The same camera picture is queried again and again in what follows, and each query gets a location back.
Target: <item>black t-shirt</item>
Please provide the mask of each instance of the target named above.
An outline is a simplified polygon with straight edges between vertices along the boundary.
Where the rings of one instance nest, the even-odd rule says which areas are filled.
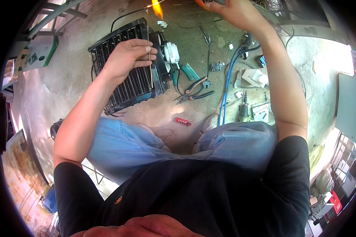
[[[150,214],[169,215],[207,237],[292,237],[304,236],[309,175],[307,143],[290,136],[277,144],[262,180],[226,162],[170,160],[139,169],[105,201],[75,164],[59,164],[54,180],[64,237]]]

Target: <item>orange logo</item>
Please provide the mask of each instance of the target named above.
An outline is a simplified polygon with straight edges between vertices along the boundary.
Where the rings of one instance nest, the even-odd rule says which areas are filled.
[[[117,199],[117,201],[115,202],[115,204],[118,204],[118,203],[121,201],[122,198],[123,198],[123,196],[120,196],[120,197]]]

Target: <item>black radiator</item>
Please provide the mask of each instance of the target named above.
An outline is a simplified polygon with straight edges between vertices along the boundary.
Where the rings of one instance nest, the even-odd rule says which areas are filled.
[[[133,106],[142,101],[163,94],[168,89],[167,81],[170,74],[167,72],[162,54],[165,39],[160,32],[151,33],[149,40],[158,50],[157,59],[152,63],[153,86],[150,78],[150,68],[134,68],[128,77],[112,93],[105,106],[105,114],[110,115],[126,107]],[[109,55],[115,46],[129,39],[147,39],[147,22],[145,18],[133,21],[117,30],[114,30],[88,48],[91,53],[93,71],[97,76],[103,69]]]

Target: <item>white plastic bottle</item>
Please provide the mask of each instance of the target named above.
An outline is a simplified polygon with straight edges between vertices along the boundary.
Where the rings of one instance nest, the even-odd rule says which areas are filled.
[[[261,88],[264,88],[265,84],[269,82],[268,76],[262,73],[259,69],[246,69],[242,78],[252,86]]]

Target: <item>person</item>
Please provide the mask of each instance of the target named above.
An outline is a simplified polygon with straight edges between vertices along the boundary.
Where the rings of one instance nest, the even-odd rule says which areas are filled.
[[[157,50],[119,43],[61,124],[53,161],[62,236],[304,236],[309,214],[308,115],[295,68],[248,0],[207,3],[259,41],[276,130],[262,122],[211,127],[194,154],[170,153],[145,126],[100,118],[110,94]],[[103,201],[87,157],[121,185]]]

